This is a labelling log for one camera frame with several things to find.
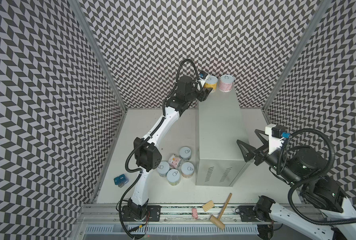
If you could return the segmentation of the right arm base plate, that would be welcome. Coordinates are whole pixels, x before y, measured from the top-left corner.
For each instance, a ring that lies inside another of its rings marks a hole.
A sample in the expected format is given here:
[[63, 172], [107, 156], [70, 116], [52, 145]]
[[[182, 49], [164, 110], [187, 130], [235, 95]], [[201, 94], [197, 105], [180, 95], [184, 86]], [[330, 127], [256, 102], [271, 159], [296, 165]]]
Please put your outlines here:
[[252, 205], [243, 205], [238, 206], [235, 209], [235, 213], [240, 216], [241, 221], [243, 223], [258, 223], [260, 220], [256, 217], [256, 213], [254, 211], [254, 206]]

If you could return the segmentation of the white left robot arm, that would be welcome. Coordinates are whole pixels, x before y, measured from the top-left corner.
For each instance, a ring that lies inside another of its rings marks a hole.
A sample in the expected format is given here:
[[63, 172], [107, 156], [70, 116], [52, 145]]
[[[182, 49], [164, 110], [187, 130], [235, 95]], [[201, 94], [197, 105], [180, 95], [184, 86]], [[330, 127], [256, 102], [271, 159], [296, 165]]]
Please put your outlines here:
[[136, 220], [143, 220], [147, 215], [148, 206], [148, 175], [162, 161], [159, 145], [172, 125], [183, 115], [194, 101], [205, 101], [213, 88], [206, 88], [205, 83], [210, 75], [201, 72], [196, 79], [182, 76], [163, 101], [163, 113], [156, 124], [142, 138], [135, 138], [131, 151], [125, 161], [128, 173], [138, 173], [133, 184], [125, 191], [121, 200], [134, 188], [133, 195], [127, 200], [125, 207], [129, 215]]

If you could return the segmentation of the yellow labelled can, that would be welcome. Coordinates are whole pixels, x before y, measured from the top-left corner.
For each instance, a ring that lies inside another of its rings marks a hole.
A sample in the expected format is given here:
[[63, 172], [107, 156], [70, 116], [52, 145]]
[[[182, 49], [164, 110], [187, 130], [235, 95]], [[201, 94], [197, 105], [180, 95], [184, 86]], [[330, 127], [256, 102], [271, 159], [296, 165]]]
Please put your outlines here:
[[215, 76], [209, 75], [207, 77], [204, 87], [211, 88], [212, 93], [214, 93], [217, 90], [217, 86], [218, 86], [218, 78]]

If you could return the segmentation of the pink labelled can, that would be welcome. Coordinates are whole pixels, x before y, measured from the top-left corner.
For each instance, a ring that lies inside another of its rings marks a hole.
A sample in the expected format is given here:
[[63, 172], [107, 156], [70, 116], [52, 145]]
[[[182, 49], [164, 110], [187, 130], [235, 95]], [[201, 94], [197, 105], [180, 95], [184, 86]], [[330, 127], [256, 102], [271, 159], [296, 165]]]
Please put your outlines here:
[[235, 77], [231, 75], [222, 75], [219, 81], [219, 90], [221, 92], [230, 92], [234, 84]]

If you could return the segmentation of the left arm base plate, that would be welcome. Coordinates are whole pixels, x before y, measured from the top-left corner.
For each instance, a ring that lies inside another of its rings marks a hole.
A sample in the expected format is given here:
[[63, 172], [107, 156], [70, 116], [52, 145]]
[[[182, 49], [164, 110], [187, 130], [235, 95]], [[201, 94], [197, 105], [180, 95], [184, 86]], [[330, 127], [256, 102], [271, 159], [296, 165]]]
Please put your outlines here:
[[158, 222], [160, 220], [161, 206], [146, 207], [123, 206], [121, 216], [123, 222]]

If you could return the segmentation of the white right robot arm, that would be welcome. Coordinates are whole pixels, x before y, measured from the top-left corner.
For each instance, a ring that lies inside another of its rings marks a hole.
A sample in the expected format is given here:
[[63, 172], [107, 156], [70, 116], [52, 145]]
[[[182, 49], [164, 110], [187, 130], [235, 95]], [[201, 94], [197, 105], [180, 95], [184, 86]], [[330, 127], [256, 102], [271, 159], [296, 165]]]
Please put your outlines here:
[[[337, 181], [327, 175], [335, 163], [334, 145], [328, 136], [316, 129], [290, 134], [279, 125], [268, 125], [255, 133], [263, 143], [258, 149], [237, 141], [244, 160], [254, 161], [256, 166], [268, 164], [270, 173], [290, 187], [287, 199], [291, 208], [288, 210], [275, 200], [260, 196], [253, 207], [255, 218], [282, 224], [313, 240], [356, 240], [356, 209]], [[289, 147], [291, 140], [304, 133], [323, 140], [328, 149], [327, 159], [311, 146]], [[325, 220], [311, 219], [296, 207], [292, 199], [296, 190]]]

